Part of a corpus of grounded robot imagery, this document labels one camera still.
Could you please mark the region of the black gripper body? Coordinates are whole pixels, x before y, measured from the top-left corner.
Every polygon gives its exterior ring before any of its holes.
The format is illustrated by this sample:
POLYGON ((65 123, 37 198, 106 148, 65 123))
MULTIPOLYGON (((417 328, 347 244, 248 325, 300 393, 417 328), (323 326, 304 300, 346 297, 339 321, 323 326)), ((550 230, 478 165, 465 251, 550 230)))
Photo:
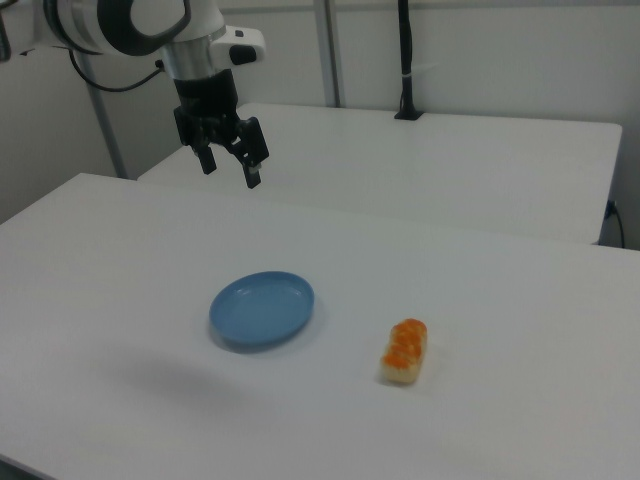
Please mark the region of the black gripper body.
POLYGON ((179 138, 200 150, 209 144, 231 146, 238 138, 238 94, 230 69, 200 80, 175 80, 180 105, 174 109, 179 138))

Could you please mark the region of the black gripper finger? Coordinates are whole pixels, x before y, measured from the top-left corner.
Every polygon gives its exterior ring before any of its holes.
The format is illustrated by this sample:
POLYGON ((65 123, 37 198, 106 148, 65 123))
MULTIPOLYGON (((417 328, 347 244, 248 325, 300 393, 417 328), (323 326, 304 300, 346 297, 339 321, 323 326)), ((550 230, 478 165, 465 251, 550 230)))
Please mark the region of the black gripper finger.
POLYGON ((205 175, 210 175, 217 169, 210 142, 207 138, 195 138, 191 142, 191 148, 199 159, 202 171, 205 175))
POLYGON ((227 150, 242 166, 249 189, 261 183, 261 163, 269 157, 269 150, 259 123, 255 117, 238 120, 232 129, 232 141, 227 150))

